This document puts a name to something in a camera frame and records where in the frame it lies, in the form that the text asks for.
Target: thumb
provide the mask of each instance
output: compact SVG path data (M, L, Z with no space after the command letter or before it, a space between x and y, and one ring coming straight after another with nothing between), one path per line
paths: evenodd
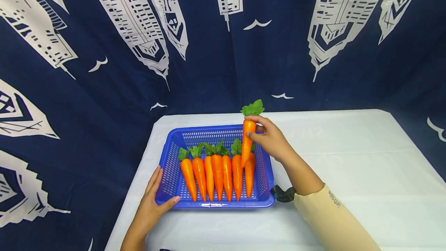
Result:
M254 142L262 144L265 134L246 132L246 136L249 137L249 139L252 139Z
M168 210L170 210L172 207L174 207L180 201L180 199L181 198L179 196L170 198L170 200L168 200L164 204L160 205L161 212L163 214L166 213Z

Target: orange carrot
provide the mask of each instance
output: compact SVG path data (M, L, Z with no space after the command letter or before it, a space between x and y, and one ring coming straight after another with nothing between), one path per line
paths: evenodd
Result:
M256 165L256 157L250 152L249 159L245 166L245 183L246 183L246 196L250 198L252 193L252 188L254 186L254 168Z
M262 100L258 99L253 104L244 106L241 112L244 116L259 115L265 109L263 108ZM243 139L242 139L242 167L246 166L246 162L249 159L250 149L252 146L252 139L246 136L247 132L255 133L256 123L251 120L243 121Z
M204 169L206 171L206 188L208 189L209 200L214 201L214 174L210 156L204 158Z
M223 185L228 201L232 199L232 164L229 158L229 151L222 146L221 148L222 164L223 164Z
M208 143L202 143L206 147L206 154L212 154L211 156L211 164L212 164L212 173L214 174L214 184L215 189L217 190L217 198L218 201L222 200L223 196L223 161L222 157L218 154L220 148L223 146L223 140L215 145L210 145Z
M234 179L235 198L240 200L243 187L243 168L242 168L242 142L239 139L235 139L231 145L232 155L232 176Z
M194 174L196 176L201 198L203 199L203 201L206 201L206 175L204 172L204 162L201 159L203 146L200 144L198 146L193 146L193 148L188 148L188 149L192 157L194 157L194 160L192 161L192 166L194 168Z
M222 200L223 196L223 161L218 154L211 156L212 172L214 173L215 189L217 190L218 201Z
M181 161L180 168L183 172L184 180L186 181L187 189L189 190L190 196L193 201L197 201L197 184L194 180L194 169L192 166L192 162L187 155L189 151L184 148L180 148L180 154L178 155L178 159Z

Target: blue basket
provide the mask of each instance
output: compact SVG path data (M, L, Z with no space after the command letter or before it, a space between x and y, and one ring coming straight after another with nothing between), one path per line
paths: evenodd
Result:
M177 128L167 136L161 155L160 165L164 169L164 175L155 201L162 204L173 196L181 196L181 201L175 206L176 209L197 209L197 208L220 208L220 209L242 209L242 208L265 208L271 206L275 199L271 195L270 189L274 186L273 169L269 154L256 145L254 154L256 155L256 168L254 170L254 188L251 197L246 197L246 184L243 174L243 191L240 201L235 198L235 191L232 191L232 201L226 198L223 190L222 201L218 201L217 192L214 190L214 201L209 201L206 195L206 202L202 201L200 191L197 187L197 201L193 201L184 181L178 160L180 148L191 148L199 143L217 144L223 138L223 145L226 149L231 149L231 144L235 139L242 139L243 125L224 125L208 127Z

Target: carrot leaves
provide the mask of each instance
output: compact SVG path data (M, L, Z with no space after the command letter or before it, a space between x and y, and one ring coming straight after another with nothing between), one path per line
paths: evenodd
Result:
M201 153L203 152L203 144L200 143L198 146L194 145L192 148L187 149L189 149L189 152L193 158L201 157Z
M180 148L180 152L179 152L179 154L178 154L178 159L179 159L180 161L185 160L186 157L188 156L188 154L189 154L189 151L187 151L187 150L184 149L184 148Z
M242 142L239 139L235 139L234 143L231 145L232 155L241 155L242 153Z
M244 116L259 115L264 111L263 103L261 99L258 99L253 104L246 105L240 111Z
M222 146L222 147L220 148L220 154L221 154L222 156L224 156L224 155L227 155L227 156L231 155L231 154L229 153L228 149L226 149L224 146Z
M227 149L223 146L223 141L224 139L221 142L217 143L217 145L210 145L208 143L201 143L201 145L205 146L204 152L207 156L212 156L219 153L222 153L222 155L226 155L223 154L223 151L225 151L225 153L229 153L229 151L227 151Z

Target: black watch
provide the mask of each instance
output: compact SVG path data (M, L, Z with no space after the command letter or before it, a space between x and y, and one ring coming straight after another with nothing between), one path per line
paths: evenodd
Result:
M279 202L291 202L294 200L294 194L296 194L296 190L294 190L293 187L290 187L284 191L278 185L275 185L270 192Z

